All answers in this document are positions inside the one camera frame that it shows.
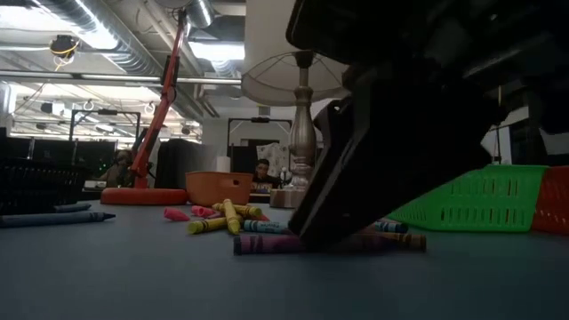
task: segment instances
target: paper towel roll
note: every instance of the paper towel roll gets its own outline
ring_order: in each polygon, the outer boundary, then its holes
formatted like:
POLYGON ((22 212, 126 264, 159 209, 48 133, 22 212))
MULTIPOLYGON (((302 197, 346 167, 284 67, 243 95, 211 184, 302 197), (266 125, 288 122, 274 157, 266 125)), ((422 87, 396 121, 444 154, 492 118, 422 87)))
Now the paper towel roll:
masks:
POLYGON ((231 172, 231 158, 228 156, 218 156, 215 160, 216 172, 231 172))

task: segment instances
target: blue table surface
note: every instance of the blue table surface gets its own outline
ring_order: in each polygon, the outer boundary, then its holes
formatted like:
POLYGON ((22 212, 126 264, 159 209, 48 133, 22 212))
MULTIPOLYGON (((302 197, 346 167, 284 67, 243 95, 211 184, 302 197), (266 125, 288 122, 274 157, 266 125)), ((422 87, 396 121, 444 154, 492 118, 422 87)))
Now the blue table surface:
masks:
POLYGON ((0 229, 0 319, 569 318, 569 237, 414 230, 427 253, 234 256, 227 232, 187 236, 163 207, 92 203, 117 217, 0 229))

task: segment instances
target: person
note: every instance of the person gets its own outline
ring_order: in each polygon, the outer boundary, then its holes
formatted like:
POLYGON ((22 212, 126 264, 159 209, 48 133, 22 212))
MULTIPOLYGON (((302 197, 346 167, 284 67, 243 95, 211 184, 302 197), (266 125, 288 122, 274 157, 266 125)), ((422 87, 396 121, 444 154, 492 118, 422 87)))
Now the person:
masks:
POLYGON ((252 189, 256 191, 270 191, 272 188, 278 188, 281 180, 267 174, 270 162, 267 159, 259 159, 255 167, 255 174, 252 176, 252 189))
POLYGON ((131 187, 132 179, 128 170, 132 164, 132 152, 130 150, 118 150, 115 153, 113 165, 108 168, 99 180, 107 182, 107 188, 131 187))

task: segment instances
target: orange plastic basket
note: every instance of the orange plastic basket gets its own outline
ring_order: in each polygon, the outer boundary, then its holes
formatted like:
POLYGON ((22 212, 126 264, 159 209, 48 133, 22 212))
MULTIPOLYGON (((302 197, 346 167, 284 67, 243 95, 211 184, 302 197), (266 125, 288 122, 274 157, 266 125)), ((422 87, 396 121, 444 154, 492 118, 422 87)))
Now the orange plastic basket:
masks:
POLYGON ((569 166, 545 171, 532 229, 569 235, 569 166))
POLYGON ((211 206, 231 199, 233 204, 249 203, 252 184, 250 173, 186 173, 186 191, 192 204, 211 206))

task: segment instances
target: black basket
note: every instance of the black basket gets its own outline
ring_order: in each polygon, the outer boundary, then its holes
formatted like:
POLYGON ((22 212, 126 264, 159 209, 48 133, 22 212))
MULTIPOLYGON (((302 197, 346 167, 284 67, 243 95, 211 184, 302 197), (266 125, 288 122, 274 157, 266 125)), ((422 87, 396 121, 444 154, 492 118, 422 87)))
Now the black basket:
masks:
POLYGON ((0 159, 0 215, 42 213, 74 204, 89 171, 27 159, 0 159))

